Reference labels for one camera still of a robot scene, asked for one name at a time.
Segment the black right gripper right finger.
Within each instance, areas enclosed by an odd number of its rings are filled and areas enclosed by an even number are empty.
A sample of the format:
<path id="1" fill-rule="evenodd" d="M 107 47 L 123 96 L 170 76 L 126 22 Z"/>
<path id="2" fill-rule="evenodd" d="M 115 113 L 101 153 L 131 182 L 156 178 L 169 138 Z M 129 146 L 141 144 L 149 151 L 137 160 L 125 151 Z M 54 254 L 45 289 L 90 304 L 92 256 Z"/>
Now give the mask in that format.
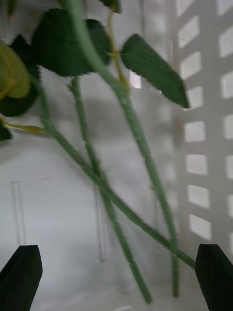
<path id="1" fill-rule="evenodd" d="M 233 264 L 217 244 L 200 244 L 195 273 L 210 311 L 233 310 Z"/>

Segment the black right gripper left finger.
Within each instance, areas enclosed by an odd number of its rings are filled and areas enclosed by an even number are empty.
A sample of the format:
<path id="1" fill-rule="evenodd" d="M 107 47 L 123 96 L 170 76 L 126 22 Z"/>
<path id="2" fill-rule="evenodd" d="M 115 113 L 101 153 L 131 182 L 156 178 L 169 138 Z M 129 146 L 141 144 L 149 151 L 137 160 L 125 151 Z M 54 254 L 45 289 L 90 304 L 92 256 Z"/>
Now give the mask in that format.
<path id="1" fill-rule="evenodd" d="M 38 246 L 19 246 L 0 272 L 0 309 L 29 311 L 42 274 Z"/>

